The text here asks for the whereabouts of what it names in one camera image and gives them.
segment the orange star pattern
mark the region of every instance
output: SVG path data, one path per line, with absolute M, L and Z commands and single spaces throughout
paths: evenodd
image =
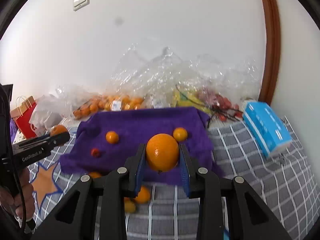
M 31 182 L 33 189 L 36 192 L 36 200 L 39 212 L 41 212 L 42 202 L 47 194 L 60 192 L 52 179 L 52 174 L 55 167 L 56 164 L 53 164 L 47 170 L 45 170 L 43 166 L 39 164 L 39 170 L 36 174 L 36 178 Z

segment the red paper bag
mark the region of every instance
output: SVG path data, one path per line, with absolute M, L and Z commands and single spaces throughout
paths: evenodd
M 26 109 L 25 112 L 22 113 L 22 115 L 20 115 L 17 118 L 14 118 L 14 121 L 16 122 L 18 128 L 23 133 L 23 135 L 28 139 L 28 138 L 36 137 L 36 134 L 32 130 L 29 121 L 30 121 L 32 112 L 35 109 L 37 104 L 36 102 L 33 102 L 31 104 L 27 100 L 25 100 L 22 104 L 24 104 L 25 102 L 28 105 L 28 108 Z

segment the blue and white package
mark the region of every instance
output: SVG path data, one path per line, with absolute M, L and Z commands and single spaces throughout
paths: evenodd
M 249 102 L 243 119 L 266 157 L 282 152 L 292 142 L 286 126 L 266 103 Z

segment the light switch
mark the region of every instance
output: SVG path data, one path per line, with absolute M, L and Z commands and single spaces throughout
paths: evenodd
M 89 4 L 89 0 L 73 0 L 73 10 L 77 11 L 87 4 Z

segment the gray checkered cloth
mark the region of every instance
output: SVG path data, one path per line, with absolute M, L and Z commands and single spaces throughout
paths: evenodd
M 303 148 L 287 120 L 286 126 L 293 143 L 281 156 L 270 160 L 265 159 L 253 135 L 241 122 L 224 128 L 211 128 L 208 135 L 215 148 L 213 161 L 224 170 L 226 178 L 243 176 L 275 213 L 292 239 L 303 239 L 319 216 L 320 190 Z M 56 147 L 50 157 L 39 162 L 45 169 L 55 164 L 60 155 L 71 151 L 76 128 L 69 132 L 70 141 L 62 147 Z M 34 179 L 38 168 L 38 163 L 29 166 L 30 179 Z M 36 207 L 34 219 L 37 226 L 80 176 L 63 174 L 57 163 L 53 179 L 61 192 L 47 195 L 41 210 Z M 135 214 L 126 214 L 128 239 L 196 239 L 199 200 L 188 199 L 182 187 L 160 183 L 145 185 L 152 193 L 151 201 L 137 205 Z M 228 229 L 224 198 L 222 206 Z M 99 239 L 100 211 L 101 199 L 97 208 L 94 239 Z

